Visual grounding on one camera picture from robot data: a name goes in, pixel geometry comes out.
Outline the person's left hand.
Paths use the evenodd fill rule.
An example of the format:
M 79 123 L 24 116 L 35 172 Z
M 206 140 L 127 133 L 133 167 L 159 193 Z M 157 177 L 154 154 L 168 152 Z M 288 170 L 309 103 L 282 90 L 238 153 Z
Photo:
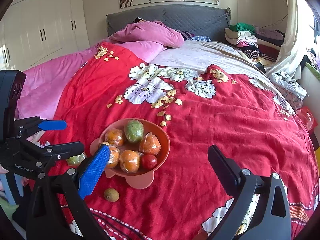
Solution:
M 6 174 L 8 173 L 9 171 L 6 170 L 5 168 L 3 168 L 1 165 L 0 165 L 0 174 Z

